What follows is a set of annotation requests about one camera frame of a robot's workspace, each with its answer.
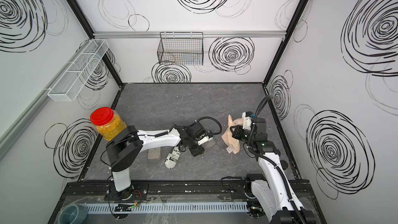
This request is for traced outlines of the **grey fabric oval eyeglass case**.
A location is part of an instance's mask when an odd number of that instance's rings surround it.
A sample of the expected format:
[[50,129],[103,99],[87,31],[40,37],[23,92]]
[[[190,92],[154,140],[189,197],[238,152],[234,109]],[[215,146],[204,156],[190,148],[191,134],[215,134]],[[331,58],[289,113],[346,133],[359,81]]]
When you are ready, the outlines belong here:
[[217,141],[215,139],[212,139],[212,140],[209,140],[209,141],[205,142],[204,144],[202,144],[202,147],[207,150],[207,149],[211,149],[216,144],[217,144]]

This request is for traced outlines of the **grey rectangular eyeglass case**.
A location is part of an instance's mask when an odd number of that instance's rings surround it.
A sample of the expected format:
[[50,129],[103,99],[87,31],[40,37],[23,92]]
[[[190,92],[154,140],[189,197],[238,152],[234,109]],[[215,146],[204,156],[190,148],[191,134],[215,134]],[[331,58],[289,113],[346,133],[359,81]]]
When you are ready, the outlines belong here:
[[151,148],[148,150],[147,159],[148,160],[160,160],[162,157],[162,148]]

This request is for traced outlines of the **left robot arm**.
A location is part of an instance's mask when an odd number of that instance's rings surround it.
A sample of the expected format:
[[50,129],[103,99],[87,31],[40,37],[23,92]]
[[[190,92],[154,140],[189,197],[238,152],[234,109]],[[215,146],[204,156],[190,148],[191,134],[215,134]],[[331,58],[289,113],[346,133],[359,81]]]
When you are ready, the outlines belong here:
[[173,125],[160,131],[143,131],[128,126],[106,146],[114,186],[117,192],[131,190],[130,166],[142,151],[160,147],[184,147],[192,156],[204,152],[202,145],[213,138],[198,121],[190,125]]

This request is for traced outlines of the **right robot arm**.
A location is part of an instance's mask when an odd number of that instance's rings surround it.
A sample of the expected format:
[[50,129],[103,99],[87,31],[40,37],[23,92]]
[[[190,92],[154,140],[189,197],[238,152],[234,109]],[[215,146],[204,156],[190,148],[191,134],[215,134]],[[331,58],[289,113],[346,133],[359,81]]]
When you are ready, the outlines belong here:
[[294,193],[283,169],[279,151],[266,133],[263,118],[250,116],[229,120],[227,140],[243,142],[261,167],[264,178],[250,182],[249,192],[261,204],[270,224],[315,224],[315,214],[306,210]]

